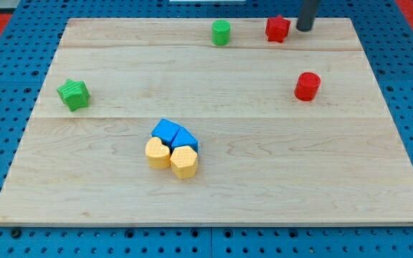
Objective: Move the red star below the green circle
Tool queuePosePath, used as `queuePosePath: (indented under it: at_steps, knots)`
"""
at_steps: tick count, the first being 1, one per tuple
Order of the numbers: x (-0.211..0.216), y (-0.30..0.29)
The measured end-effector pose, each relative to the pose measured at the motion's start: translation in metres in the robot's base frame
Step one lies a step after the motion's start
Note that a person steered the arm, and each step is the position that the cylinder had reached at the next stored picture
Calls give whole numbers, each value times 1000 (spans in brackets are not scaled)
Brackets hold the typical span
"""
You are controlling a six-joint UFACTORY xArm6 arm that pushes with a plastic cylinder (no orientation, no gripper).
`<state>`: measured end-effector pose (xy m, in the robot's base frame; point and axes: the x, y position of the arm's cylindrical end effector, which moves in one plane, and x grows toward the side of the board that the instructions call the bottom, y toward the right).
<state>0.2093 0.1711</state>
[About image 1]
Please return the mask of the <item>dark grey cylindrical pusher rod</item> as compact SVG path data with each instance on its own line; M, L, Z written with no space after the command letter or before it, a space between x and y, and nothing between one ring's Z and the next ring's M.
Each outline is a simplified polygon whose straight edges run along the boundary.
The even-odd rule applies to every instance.
M303 0L296 23L300 32L309 32L313 28L321 0Z

